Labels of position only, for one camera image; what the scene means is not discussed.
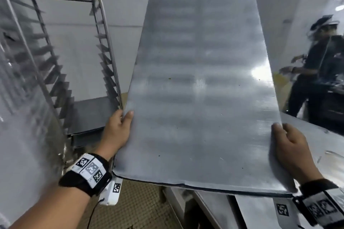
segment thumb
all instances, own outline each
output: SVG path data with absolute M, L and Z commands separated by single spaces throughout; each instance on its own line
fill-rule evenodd
M 272 125 L 273 135 L 276 138 L 277 144 L 285 143 L 286 141 L 289 141 L 286 136 L 286 131 L 282 128 L 282 126 L 279 123 L 274 123 Z
M 122 126 L 125 127 L 126 129 L 130 129 L 130 124 L 132 121 L 132 118 L 134 117 L 134 111 L 128 111 L 128 113 L 125 115 Z

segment tiled floor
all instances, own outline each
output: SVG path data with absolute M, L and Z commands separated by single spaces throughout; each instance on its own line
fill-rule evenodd
M 86 229 L 98 198 L 91 199 L 78 229 Z M 118 204 L 98 205 L 89 229 L 181 229 L 168 204 L 159 201 L 159 187 L 124 180 Z

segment left hand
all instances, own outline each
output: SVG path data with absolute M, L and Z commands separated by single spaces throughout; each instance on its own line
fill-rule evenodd
M 101 142 L 94 153 L 110 160 L 117 151 L 127 143 L 130 133 L 130 125 L 134 112 L 129 111 L 121 121 L 123 110 L 117 110 L 106 124 Z
M 293 66 L 286 66 L 286 67 L 281 68 L 279 71 L 282 74 L 291 73 L 293 68 L 294 68 Z

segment hand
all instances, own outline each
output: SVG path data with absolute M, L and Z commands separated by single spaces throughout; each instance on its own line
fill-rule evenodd
M 303 54 L 302 54 L 302 55 L 295 56 L 295 57 L 291 60 L 291 63 L 295 63 L 297 60 L 302 59 L 303 56 L 304 56 Z
M 293 70 L 293 66 L 286 66 L 280 69 L 280 73 L 282 74 L 286 74 L 286 73 L 291 73 L 291 71 Z
M 306 137 L 288 123 L 272 126 L 276 139 L 277 159 L 300 185 L 324 178 L 315 166 Z
M 123 110 L 117 110 L 110 118 L 104 128 L 101 142 L 94 153 L 110 160 L 117 151 L 127 143 L 130 133 L 130 124 L 134 116 L 133 111 L 129 111 L 123 122 L 121 121 Z

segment black uniform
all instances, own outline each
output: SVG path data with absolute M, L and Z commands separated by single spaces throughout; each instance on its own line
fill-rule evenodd
M 330 83 L 342 69 L 338 68 L 344 51 L 342 36 L 331 36 L 320 40 L 308 53 L 303 68 L 318 70 L 315 75 L 300 74 L 294 83 L 288 101 L 287 114 L 296 117 L 302 104 L 308 99 L 309 122 L 319 124 L 319 112 Z

